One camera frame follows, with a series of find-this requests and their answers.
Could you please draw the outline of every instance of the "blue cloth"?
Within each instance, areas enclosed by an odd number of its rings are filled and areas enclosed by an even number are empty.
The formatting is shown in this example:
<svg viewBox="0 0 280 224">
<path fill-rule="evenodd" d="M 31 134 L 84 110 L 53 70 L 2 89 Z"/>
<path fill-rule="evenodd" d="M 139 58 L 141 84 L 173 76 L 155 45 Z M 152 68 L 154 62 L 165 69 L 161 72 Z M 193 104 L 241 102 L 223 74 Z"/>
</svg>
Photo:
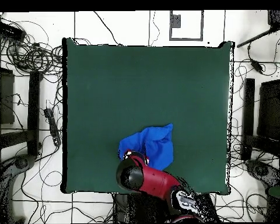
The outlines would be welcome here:
<svg viewBox="0 0 280 224">
<path fill-rule="evenodd" d="M 148 166 L 163 170 L 173 161 L 173 143 L 171 141 L 173 124 L 164 127 L 148 127 L 137 132 L 119 143 L 119 156 L 130 149 L 145 154 L 149 159 Z"/>
</svg>

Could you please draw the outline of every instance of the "green table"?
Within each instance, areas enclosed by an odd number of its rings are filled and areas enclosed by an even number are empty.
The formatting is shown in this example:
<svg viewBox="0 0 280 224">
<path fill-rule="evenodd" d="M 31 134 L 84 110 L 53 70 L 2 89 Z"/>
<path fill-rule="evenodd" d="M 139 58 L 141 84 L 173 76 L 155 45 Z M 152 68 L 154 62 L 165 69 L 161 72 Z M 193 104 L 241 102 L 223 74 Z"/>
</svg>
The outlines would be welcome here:
<svg viewBox="0 0 280 224">
<path fill-rule="evenodd" d="M 173 123 L 174 161 L 166 171 L 197 192 L 228 194 L 233 43 L 205 48 L 62 42 L 68 94 L 63 192 L 126 193 L 115 178 L 119 141 Z"/>
</svg>

